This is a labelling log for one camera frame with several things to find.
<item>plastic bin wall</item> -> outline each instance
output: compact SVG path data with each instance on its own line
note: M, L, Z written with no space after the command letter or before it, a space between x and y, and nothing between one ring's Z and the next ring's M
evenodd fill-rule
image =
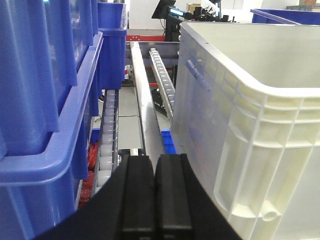
M2 1L0 10L0 29L6 32L0 39L6 154L39 154L60 130L59 114L77 85L75 65L92 44L91 1L11 0Z
M126 5L98 2L98 29L103 33L101 50L101 85L103 89L117 90L125 80L127 35Z
M88 177L87 142L97 110L95 70L103 42L94 36L44 152L0 161L0 239L32 239L72 214L80 179Z
M320 25L320 12L275 9L252 9L251 12L253 23Z
M101 92L94 4L0 1L0 239L32 239L75 211Z
M319 237L319 49L318 26L181 24L171 135L244 240Z

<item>metal frame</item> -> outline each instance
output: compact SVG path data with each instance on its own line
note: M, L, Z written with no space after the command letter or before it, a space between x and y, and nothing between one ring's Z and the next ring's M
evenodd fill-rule
M140 115L143 149L144 153L149 156L153 172L155 172L158 158L160 155L165 154L166 150L150 92L148 77L139 42L131 42L130 48Z
M176 91L159 52L155 48L151 48L149 54L152 62L152 70L156 82L158 83L166 115L170 123L172 123Z

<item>computer monitor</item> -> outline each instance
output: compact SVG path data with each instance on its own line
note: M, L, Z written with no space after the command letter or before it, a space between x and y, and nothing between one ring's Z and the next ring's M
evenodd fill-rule
M176 3L176 0L160 0L158 5L156 6L151 18L152 19L165 19L165 17L167 16L165 9L168 6L174 6L175 3Z

